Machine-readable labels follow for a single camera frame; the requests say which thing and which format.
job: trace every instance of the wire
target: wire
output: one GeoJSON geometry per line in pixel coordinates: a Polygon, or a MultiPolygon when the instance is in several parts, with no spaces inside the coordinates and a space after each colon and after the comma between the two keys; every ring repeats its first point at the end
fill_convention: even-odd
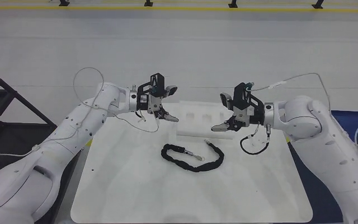
{"type": "Polygon", "coordinates": [[[30,153],[32,153],[32,152],[33,152],[33,150],[31,150],[31,151],[29,151],[28,153],[23,154],[23,155],[0,153],[0,156],[17,156],[17,157],[24,157],[24,156],[27,156],[28,154],[30,154],[30,153]]]}
{"type": "Polygon", "coordinates": [[[356,130],[356,133],[354,134],[354,142],[356,143],[356,145],[358,146],[358,128],[356,130]]]}
{"type": "MultiPolygon", "coordinates": [[[[321,82],[321,84],[322,84],[322,87],[323,87],[323,89],[324,89],[324,92],[326,93],[326,97],[327,97],[327,100],[328,100],[328,110],[329,110],[329,112],[331,112],[331,99],[329,98],[329,94],[328,94],[328,92],[327,92],[327,89],[326,89],[326,87],[325,87],[323,81],[322,81],[322,78],[321,78],[321,75],[320,75],[320,74],[315,73],[315,72],[309,72],[309,73],[305,73],[305,74],[298,74],[298,75],[296,75],[296,76],[292,76],[292,77],[290,77],[290,78],[287,78],[287,79],[285,79],[285,80],[282,80],[281,82],[286,82],[286,81],[288,81],[288,80],[292,80],[292,79],[294,79],[294,78],[298,78],[298,77],[301,77],[301,76],[307,76],[307,75],[309,75],[309,74],[315,74],[316,76],[318,76],[318,78],[319,78],[319,80],[320,80],[320,82],[321,82]]],[[[271,87],[271,86],[265,86],[265,87],[262,87],[262,88],[257,88],[257,89],[255,89],[255,90],[248,90],[248,89],[246,89],[246,91],[248,91],[248,92],[254,92],[254,91],[264,90],[264,89],[267,89],[267,88],[270,88],[270,87],[271,87]]]]}
{"type": "Polygon", "coordinates": [[[154,133],[154,132],[157,132],[159,130],[159,124],[157,123],[157,129],[156,130],[144,130],[144,129],[141,129],[141,128],[138,128],[134,125],[132,125],[129,121],[127,121],[126,119],[123,119],[123,118],[119,118],[117,117],[117,115],[115,115],[116,118],[118,118],[119,120],[123,120],[125,122],[127,122],[129,125],[131,125],[133,128],[135,129],[138,129],[138,130],[141,130],[141,131],[144,131],[144,132],[148,132],[148,133],[154,133]]]}
{"type": "Polygon", "coordinates": [[[246,136],[246,137],[244,137],[243,139],[241,139],[241,141],[240,141],[240,146],[241,146],[242,151],[244,151],[245,153],[247,153],[247,154],[249,154],[249,155],[251,155],[251,156],[255,156],[255,155],[258,155],[258,154],[263,153],[263,152],[268,148],[268,146],[269,146],[269,144],[270,144],[270,142],[267,142],[266,145],[265,145],[265,147],[264,147],[262,150],[258,151],[258,152],[248,152],[248,151],[246,151],[246,150],[244,149],[244,147],[242,146],[242,142],[245,141],[245,140],[247,140],[248,138],[249,138],[249,136],[246,136]]]}
{"type": "Polygon", "coordinates": [[[76,128],[76,130],[73,132],[73,134],[71,134],[70,136],[65,137],[65,138],[49,138],[49,139],[43,141],[41,144],[35,145],[35,146],[32,148],[31,151],[29,151],[28,153],[23,154],[23,155],[9,154],[9,153],[0,153],[0,156],[17,156],[17,157],[24,157],[24,156],[29,155],[29,154],[32,153],[33,151],[38,150],[39,147],[40,147],[42,144],[44,144],[45,142],[57,141],[57,140],[66,140],[66,139],[72,138],[72,137],[77,133],[77,131],[79,130],[79,128],[82,126],[82,123],[83,123],[84,120],[88,117],[88,115],[90,114],[90,112],[91,112],[92,109],[105,110],[105,111],[107,111],[108,113],[113,114],[113,115],[114,115],[116,118],[118,118],[119,120],[123,120],[123,121],[127,122],[129,125],[131,125],[131,126],[132,126],[133,128],[135,128],[135,129],[138,129],[138,130],[141,130],[141,131],[144,131],[144,132],[148,132],[148,133],[154,133],[154,132],[157,132],[157,131],[158,131],[158,129],[159,129],[159,124],[158,124],[158,123],[157,123],[157,129],[156,129],[156,130],[154,130],[154,131],[144,130],[144,129],[141,129],[141,128],[138,128],[138,127],[132,125],[129,121],[127,121],[127,120],[124,119],[124,118],[119,118],[114,112],[112,112],[112,111],[110,111],[110,110],[107,110],[107,109],[104,109],[104,108],[95,108],[93,105],[95,104],[96,99],[97,99],[98,96],[100,95],[101,90],[103,89],[104,84],[105,84],[105,78],[104,78],[103,74],[102,74],[97,68],[93,68],[93,67],[84,67],[84,68],[81,68],[78,72],[76,72],[76,74],[75,74],[74,77],[73,77],[72,87],[73,87],[74,94],[76,95],[76,98],[81,102],[81,104],[90,107],[90,109],[88,110],[88,112],[86,113],[86,115],[84,116],[84,118],[81,120],[81,122],[79,123],[79,125],[77,126],[77,128],[76,128]],[[75,87],[75,81],[76,81],[77,75],[78,75],[82,70],[85,70],[85,69],[94,69],[94,70],[96,70],[96,71],[101,75],[101,78],[102,78],[101,88],[99,89],[98,93],[96,94],[95,98],[93,99],[91,105],[88,105],[88,104],[84,103],[84,102],[81,100],[81,98],[79,98],[79,96],[78,96],[78,94],[77,94],[77,91],[76,91],[76,87],[75,87]]]}

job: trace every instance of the floor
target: floor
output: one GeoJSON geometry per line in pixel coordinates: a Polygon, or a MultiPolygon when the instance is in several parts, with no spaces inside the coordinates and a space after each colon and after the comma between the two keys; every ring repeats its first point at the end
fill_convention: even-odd
{"type": "MultiPolygon", "coordinates": [[[[59,124],[79,104],[72,83],[83,67],[107,82],[139,86],[161,73],[178,91],[165,102],[220,102],[240,82],[270,85],[321,74],[332,109],[358,110],[358,14],[205,11],[0,12],[0,78],[59,124]]],[[[94,97],[101,81],[80,73],[76,90],[94,97]]],[[[315,76],[255,93],[262,101],[327,99],[315,76]]],[[[7,122],[41,122],[20,103],[7,122]]]]}

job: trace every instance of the black metal frame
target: black metal frame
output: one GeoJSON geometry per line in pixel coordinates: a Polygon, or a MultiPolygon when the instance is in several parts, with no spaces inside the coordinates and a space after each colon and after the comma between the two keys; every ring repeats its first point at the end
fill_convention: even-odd
{"type": "Polygon", "coordinates": [[[229,4],[229,8],[237,8],[236,0],[232,0],[229,4]]]}
{"type": "Polygon", "coordinates": [[[69,2],[66,2],[66,0],[60,0],[60,4],[58,6],[68,6],[69,2]]]}
{"type": "Polygon", "coordinates": [[[0,101],[0,116],[4,113],[12,100],[17,99],[27,108],[29,108],[32,112],[34,112],[37,116],[39,116],[44,122],[48,123],[51,127],[57,127],[56,124],[54,124],[49,118],[47,118],[43,113],[41,113],[36,107],[34,107],[30,102],[23,98],[16,90],[14,90],[1,78],[0,86],[4,88],[3,90],[0,90],[0,95],[3,96],[3,99],[0,101]]]}
{"type": "Polygon", "coordinates": [[[145,0],[144,6],[151,7],[151,6],[153,6],[153,2],[151,2],[150,0],[145,0]]]}
{"type": "Polygon", "coordinates": [[[313,4],[313,8],[316,8],[316,9],[322,9],[322,3],[323,3],[324,0],[318,0],[316,4],[313,4]]]}

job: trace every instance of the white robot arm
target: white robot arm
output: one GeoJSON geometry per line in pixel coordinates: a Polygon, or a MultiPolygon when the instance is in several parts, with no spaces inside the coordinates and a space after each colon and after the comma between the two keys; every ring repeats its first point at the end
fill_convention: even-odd
{"type": "Polygon", "coordinates": [[[99,85],[96,98],[79,104],[43,143],[0,170],[0,224],[34,223],[41,218],[57,198],[65,167],[108,116],[147,110],[156,119],[178,122],[161,103],[176,90],[176,86],[164,89],[164,77],[159,73],[138,92],[111,83],[99,85]],[[123,108],[119,108],[120,93],[125,95],[123,108]]]}
{"type": "Polygon", "coordinates": [[[263,150],[247,152],[241,145],[250,155],[258,155],[267,148],[271,128],[282,130],[305,166],[330,190],[342,210],[344,222],[357,224],[358,156],[356,145],[348,134],[317,100],[298,96],[285,102],[263,104],[248,90],[251,87],[251,83],[240,83],[233,99],[228,94],[220,95],[223,105],[234,114],[211,130],[237,132],[250,124],[263,125],[268,135],[263,150]]]}

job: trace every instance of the white platform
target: white platform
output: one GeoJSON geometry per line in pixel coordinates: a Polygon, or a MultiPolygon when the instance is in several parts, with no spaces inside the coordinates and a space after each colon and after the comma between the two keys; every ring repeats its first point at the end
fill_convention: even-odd
{"type": "MultiPolygon", "coordinates": [[[[164,107],[172,115],[180,108],[179,104],[164,104],[164,107]]],[[[146,123],[137,123],[138,118],[133,114],[122,117],[141,128],[156,128],[149,116],[146,123]]],[[[312,209],[282,132],[273,131],[269,148],[258,156],[246,155],[235,146],[238,139],[253,132],[255,127],[242,129],[234,140],[211,139],[225,153],[224,162],[216,170],[194,173],[164,160],[163,145],[184,146],[204,156],[205,162],[216,160],[217,155],[205,145],[203,138],[176,137],[176,125],[161,121],[157,133],[145,133],[115,118],[108,119],[95,135],[88,154],[71,210],[73,221],[310,221],[312,209]]],[[[202,164],[193,157],[171,155],[194,166],[202,164]]]]}

